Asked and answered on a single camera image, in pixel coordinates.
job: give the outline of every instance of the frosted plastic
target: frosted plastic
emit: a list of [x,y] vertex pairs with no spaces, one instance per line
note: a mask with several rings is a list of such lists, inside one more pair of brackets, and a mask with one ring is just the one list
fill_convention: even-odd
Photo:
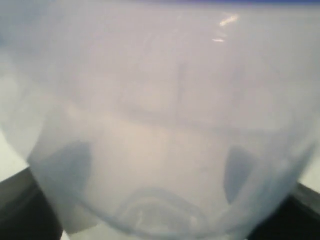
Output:
[[316,9],[4,2],[0,123],[73,240],[243,240],[317,147]]

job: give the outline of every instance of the translucent plastic container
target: translucent plastic container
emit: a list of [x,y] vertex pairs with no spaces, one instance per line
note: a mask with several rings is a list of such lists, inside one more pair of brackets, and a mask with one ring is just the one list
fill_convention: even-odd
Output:
[[316,7],[13,2],[0,121],[71,239],[243,240],[317,147]]

